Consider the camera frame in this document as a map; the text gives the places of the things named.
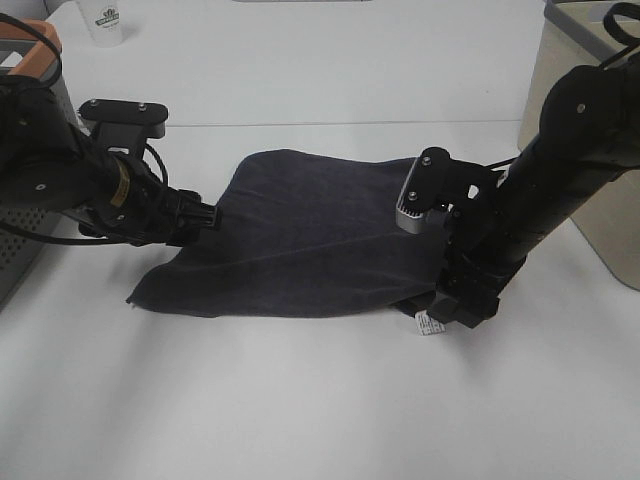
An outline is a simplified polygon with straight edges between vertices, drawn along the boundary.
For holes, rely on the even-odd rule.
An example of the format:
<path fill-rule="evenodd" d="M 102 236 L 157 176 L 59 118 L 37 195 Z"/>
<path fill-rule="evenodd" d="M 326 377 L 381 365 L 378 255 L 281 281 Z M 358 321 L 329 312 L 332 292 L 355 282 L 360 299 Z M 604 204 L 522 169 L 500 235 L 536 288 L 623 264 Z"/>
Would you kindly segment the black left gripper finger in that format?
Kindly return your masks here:
<path fill-rule="evenodd" d="M 218 230 L 221 211 L 202 201 L 197 192 L 177 192 L 173 240 L 198 240 L 203 230 Z"/>

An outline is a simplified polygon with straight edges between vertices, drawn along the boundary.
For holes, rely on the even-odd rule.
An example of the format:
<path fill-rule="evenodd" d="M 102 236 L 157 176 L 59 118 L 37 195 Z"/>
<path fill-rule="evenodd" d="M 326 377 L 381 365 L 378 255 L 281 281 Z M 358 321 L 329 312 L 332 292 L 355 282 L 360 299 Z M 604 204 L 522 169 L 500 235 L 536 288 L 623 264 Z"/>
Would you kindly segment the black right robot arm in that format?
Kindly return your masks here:
<path fill-rule="evenodd" d="M 639 167 L 639 44 L 598 66 L 571 69 L 551 88 L 539 132 L 506 179 L 456 209 L 429 317 L 474 328 L 528 254 L 607 183 Z"/>

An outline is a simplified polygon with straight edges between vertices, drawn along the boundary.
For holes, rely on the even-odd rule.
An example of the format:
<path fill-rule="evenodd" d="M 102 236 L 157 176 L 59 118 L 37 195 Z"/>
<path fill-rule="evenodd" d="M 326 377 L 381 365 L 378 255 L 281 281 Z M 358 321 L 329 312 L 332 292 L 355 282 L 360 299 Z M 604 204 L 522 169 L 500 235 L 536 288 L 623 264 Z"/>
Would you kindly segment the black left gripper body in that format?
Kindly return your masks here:
<path fill-rule="evenodd" d="M 74 166 L 74 220 L 92 244 L 184 247 L 200 238 L 200 195 L 169 185 L 155 149 L 155 174 L 144 158 L 103 149 Z"/>

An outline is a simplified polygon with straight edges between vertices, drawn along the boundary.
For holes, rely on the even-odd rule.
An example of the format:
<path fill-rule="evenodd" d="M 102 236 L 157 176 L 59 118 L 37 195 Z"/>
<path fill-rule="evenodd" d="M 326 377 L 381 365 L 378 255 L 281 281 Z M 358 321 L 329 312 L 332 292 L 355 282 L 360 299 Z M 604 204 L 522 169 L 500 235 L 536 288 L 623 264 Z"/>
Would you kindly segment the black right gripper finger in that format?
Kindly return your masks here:
<path fill-rule="evenodd" d="M 473 329 L 496 315 L 500 299 L 490 298 L 477 305 L 465 306 L 451 298 L 436 299 L 428 308 L 428 315 L 441 324 L 459 323 Z"/>

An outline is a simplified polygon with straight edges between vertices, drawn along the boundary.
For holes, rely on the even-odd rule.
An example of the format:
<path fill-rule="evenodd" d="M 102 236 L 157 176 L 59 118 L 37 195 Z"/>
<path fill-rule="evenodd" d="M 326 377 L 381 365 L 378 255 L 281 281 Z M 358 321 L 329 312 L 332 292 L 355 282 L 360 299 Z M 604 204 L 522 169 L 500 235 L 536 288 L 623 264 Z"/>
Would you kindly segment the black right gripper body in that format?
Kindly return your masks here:
<path fill-rule="evenodd" d="M 518 202 L 488 200 L 485 215 L 444 222 L 448 234 L 444 266 L 429 307 L 451 298 L 465 306 L 497 297 L 524 265 L 528 234 L 521 226 Z"/>

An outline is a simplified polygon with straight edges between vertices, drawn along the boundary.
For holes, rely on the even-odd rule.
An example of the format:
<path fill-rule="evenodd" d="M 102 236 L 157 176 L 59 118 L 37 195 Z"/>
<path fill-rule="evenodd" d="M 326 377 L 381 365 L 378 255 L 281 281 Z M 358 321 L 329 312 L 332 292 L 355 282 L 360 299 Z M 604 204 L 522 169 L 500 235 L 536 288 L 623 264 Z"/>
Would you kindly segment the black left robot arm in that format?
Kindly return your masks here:
<path fill-rule="evenodd" d="M 70 240 L 2 229 L 43 243 L 75 246 L 165 244 L 184 247 L 216 231 L 220 209 L 191 190 L 170 187 L 144 155 L 165 134 L 169 112 L 151 102 L 97 99 L 80 107 L 84 133 L 68 121 L 54 92 L 21 75 L 1 80 L 1 205 L 59 213 L 78 225 Z"/>

